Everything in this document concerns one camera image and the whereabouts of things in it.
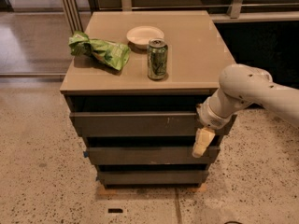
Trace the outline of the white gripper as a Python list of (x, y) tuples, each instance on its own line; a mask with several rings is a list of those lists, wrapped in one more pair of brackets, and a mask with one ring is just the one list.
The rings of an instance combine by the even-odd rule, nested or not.
[(196, 131), (195, 142), (192, 148), (192, 155), (200, 158), (215, 137), (215, 131), (223, 128), (230, 120), (217, 115), (210, 107), (210, 99), (207, 98), (202, 104), (196, 107), (199, 122), (204, 126)]

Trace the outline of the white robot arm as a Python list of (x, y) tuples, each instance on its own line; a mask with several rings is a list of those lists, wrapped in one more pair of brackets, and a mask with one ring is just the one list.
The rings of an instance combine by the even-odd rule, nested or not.
[(200, 158), (211, 144), (215, 132), (223, 128), (232, 115), (257, 104), (299, 127), (299, 90), (273, 81), (271, 75), (260, 68), (244, 64), (225, 67), (219, 77), (219, 88), (196, 107), (199, 122), (192, 155)]

